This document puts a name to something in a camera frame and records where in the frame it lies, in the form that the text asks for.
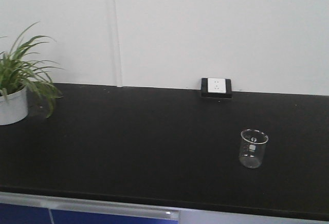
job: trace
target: cabinet door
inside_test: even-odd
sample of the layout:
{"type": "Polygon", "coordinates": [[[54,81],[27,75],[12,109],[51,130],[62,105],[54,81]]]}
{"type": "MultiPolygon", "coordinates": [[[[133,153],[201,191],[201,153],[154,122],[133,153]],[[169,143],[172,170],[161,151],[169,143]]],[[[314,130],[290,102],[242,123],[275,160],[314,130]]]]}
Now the cabinet door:
{"type": "Polygon", "coordinates": [[[178,224],[176,220],[51,210],[54,224],[178,224]]]}
{"type": "Polygon", "coordinates": [[[0,223],[51,224],[51,221],[48,209],[0,203],[0,223]]]}

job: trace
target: glass beaker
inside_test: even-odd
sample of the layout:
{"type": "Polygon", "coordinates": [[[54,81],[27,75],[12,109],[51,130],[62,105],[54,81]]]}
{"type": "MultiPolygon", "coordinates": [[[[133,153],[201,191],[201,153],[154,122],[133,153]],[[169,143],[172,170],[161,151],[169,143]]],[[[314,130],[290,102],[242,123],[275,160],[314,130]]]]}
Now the glass beaker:
{"type": "Polygon", "coordinates": [[[263,161],[268,136],[255,129],[246,129],[241,132],[239,160],[250,169],[258,168],[263,161]]]}

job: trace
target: white flower pot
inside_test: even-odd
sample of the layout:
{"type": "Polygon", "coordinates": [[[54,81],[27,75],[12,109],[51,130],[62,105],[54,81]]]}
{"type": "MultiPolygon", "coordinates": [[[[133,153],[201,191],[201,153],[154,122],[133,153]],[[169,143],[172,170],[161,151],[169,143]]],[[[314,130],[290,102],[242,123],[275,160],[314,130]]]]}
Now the white flower pot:
{"type": "Polygon", "coordinates": [[[0,97],[0,125],[8,125],[27,116],[26,87],[18,92],[7,95],[7,100],[0,97]]]}

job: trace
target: electrical outlet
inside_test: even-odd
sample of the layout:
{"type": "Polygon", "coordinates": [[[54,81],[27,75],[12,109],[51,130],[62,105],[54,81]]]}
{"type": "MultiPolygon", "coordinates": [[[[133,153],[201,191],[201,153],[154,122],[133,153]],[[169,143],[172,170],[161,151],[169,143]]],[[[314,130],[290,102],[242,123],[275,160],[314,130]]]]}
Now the electrical outlet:
{"type": "Polygon", "coordinates": [[[208,93],[226,93],[225,79],[208,78],[208,93]]]}
{"type": "Polygon", "coordinates": [[[232,98],[230,79],[202,78],[201,97],[232,98]]]}

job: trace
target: spider plant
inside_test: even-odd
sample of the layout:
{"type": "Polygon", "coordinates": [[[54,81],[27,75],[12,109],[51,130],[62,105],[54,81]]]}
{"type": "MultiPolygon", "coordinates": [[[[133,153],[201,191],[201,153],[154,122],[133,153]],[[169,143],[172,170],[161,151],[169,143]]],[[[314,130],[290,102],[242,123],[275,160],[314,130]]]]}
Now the spider plant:
{"type": "Polygon", "coordinates": [[[23,42],[24,33],[35,24],[36,23],[27,27],[18,36],[9,52],[3,51],[0,53],[0,96],[3,96],[5,100],[8,101],[7,95],[27,87],[31,92],[35,93],[40,100],[44,98],[47,101],[49,106],[48,118],[53,113],[55,98],[58,98],[61,94],[54,86],[48,74],[48,69],[58,67],[47,65],[49,62],[55,63],[53,61],[23,60],[24,56],[37,53],[30,52],[33,47],[48,43],[39,40],[50,38],[45,35],[36,35],[26,42],[23,42]]]}

